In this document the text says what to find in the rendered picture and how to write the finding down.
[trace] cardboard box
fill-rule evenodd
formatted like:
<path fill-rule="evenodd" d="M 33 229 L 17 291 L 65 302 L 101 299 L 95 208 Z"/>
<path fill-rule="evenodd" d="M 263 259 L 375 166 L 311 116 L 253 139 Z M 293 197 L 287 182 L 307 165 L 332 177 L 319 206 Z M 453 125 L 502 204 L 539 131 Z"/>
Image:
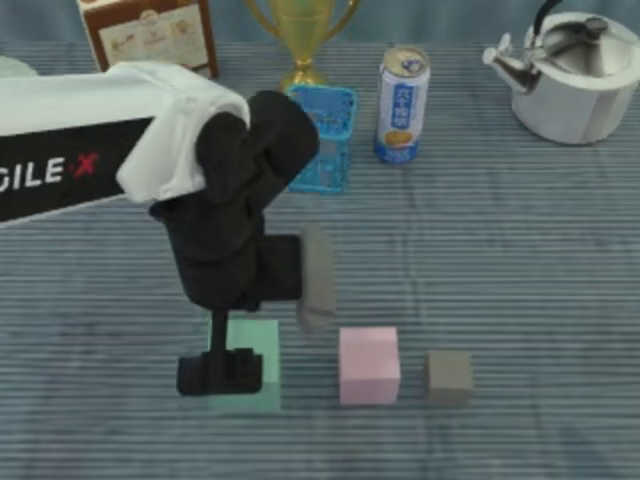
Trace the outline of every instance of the cardboard box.
<path fill-rule="evenodd" d="M 77 0 L 99 70 L 160 60 L 216 78 L 207 0 Z"/>

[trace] can label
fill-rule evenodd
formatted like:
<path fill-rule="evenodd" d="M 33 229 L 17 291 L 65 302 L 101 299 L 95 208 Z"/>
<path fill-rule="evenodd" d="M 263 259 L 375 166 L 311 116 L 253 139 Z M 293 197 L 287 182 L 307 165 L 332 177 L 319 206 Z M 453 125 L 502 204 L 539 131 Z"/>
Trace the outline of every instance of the can label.
<path fill-rule="evenodd" d="M 387 163 L 407 163 L 418 154 L 431 71 L 413 48 L 387 52 L 381 67 L 380 104 L 374 152 Z"/>

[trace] white kettle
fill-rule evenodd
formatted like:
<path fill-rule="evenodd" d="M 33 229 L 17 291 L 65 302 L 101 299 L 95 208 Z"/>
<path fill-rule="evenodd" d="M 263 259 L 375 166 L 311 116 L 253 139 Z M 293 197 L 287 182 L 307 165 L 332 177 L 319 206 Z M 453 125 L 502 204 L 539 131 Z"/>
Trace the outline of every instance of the white kettle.
<path fill-rule="evenodd" d="M 615 131 L 640 82 L 640 40 L 613 20 L 586 13 L 548 16 L 562 0 L 547 0 L 524 42 L 511 56 L 511 37 L 485 50 L 513 90 L 515 115 L 531 131 L 573 145 L 595 143 Z"/>

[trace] kettle handle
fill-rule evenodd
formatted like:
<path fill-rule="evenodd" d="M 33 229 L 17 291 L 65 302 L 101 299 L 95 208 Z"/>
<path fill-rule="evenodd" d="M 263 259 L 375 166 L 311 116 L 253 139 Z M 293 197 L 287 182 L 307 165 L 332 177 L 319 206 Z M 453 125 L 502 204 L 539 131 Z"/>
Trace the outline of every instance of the kettle handle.
<path fill-rule="evenodd" d="M 544 19 L 547 18 L 547 15 L 556 8 L 558 5 L 562 3 L 562 0 L 547 0 L 544 2 L 540 10 L 538 10 L 538 14 L 536 15 L 536 21 L 533 24 L 533 38 L 536 39 L 540 35 L 542 31 L 542 24 L 544 23 Z"/>

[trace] kettle spout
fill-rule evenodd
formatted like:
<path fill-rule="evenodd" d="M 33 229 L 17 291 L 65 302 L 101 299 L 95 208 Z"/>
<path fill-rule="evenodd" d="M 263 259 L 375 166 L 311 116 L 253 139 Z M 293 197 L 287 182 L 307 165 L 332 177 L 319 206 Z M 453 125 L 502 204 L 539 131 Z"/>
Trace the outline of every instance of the kettle spout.
<path fill-rule="evenodd" d="M 526 94 L 531 91 L 534 75 L 523 61 L 508 57 L 495 48 L 487 48 L 482 61 L 493 67 L 514 92 Z"/>

